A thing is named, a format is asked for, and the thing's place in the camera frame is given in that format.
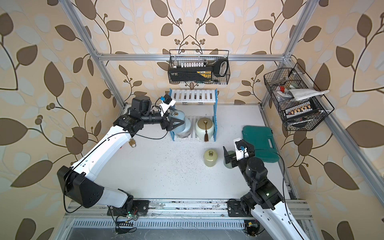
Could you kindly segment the green cylindrical tea canister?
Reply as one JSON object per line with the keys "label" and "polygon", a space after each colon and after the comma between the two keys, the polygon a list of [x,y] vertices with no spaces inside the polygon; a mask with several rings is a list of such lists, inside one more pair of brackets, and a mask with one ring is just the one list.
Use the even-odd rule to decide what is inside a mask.
{"label": "green cylindrical tea canister", "polygon": [[229,155],[228,158],[227,157],[224,158],[224,165],[226,168],[232,169],[233,168],[232,167],[232,160],[230,159],[230,157],[235,156],[236,153],[234,151],[228,151],[228,155]]}

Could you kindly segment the yellow-green cylindrical tea canister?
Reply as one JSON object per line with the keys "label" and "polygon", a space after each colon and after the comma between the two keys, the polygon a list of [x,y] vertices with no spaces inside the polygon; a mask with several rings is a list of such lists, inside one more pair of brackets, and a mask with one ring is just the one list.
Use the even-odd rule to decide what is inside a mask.
{"label": "yellow-green cylindrical tea canister", "polygon": [[218,159],[218,153],[214,149],[206,150],[204,153],[204,164],[207,167],[213,167]]}

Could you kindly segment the blue white two-tier shelf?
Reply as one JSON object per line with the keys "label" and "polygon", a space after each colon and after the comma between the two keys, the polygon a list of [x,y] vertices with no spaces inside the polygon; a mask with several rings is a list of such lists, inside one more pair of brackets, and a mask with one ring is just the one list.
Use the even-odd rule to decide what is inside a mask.
{"label": "blue white two-tier shelf", "polygon": [[201,118],[208,118],[213,122],[213,133],[209,135],[209,141],[217,140],[218,121],[218,90],[176,90],[170,89],[169,96],[176,101],[176,106],[182,108],[185,118],[190,121],[190,134],[171,133],[173,141],[198,141],[204,138],[198,137],[197,123]]}

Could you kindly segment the cream jar with tassel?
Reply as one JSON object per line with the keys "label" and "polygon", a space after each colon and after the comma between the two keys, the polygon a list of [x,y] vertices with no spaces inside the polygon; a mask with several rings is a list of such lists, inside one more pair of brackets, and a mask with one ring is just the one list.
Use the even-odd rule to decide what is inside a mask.
{"label": "cream jar with tassel", "polygon": [[214,135],[215,125],[209,118],[201,118],[195,125],[196,136],[198,139],[208,142]]}

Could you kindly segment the blue cylindrical tea canister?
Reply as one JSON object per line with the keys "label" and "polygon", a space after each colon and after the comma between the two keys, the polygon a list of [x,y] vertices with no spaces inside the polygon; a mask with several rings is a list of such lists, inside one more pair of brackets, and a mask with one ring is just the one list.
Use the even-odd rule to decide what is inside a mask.
{"label": "blue cylindrical tea canister", "polygon": [[172,111],[169,114],[169,121],[171,124],[171,132],[180,138],[185,138],[191,133],[192,124],[184,112],[179,110]]}

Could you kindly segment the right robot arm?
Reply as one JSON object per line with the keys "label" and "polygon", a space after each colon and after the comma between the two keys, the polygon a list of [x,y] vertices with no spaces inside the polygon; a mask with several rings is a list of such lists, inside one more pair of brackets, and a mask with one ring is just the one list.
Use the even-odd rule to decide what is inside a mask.
{"label": "right robot arm", "polygon": [[238,167],[250,188],[240,199],[242,211],[252,215],[274,240],[308,240],[309,237],[293,217],[285,195],[268,179],[264,162],[254,151],[240,148],[239,155],[224,149],[224,157]]}

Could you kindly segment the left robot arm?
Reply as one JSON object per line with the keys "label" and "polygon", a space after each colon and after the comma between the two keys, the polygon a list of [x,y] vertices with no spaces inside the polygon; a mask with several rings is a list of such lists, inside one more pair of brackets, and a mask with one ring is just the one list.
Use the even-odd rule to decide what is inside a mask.
{"label": "left robot arm", "polygon": [[71,167],[63,166],[58,170],[64,198],[68,197],[84,208],[105,205],[121,215],[132,213],[131,194],[100,186],[95,179],[117,150],[132,141],[144,125],[159,124],[166,132],[185,129],[185,117],[178,118],[179,112],[174,108],[176,101],[169,95],[160,99],[161,103],[153,110],[149,97],[133,98],[131,106],[114,121],[99,143]]}

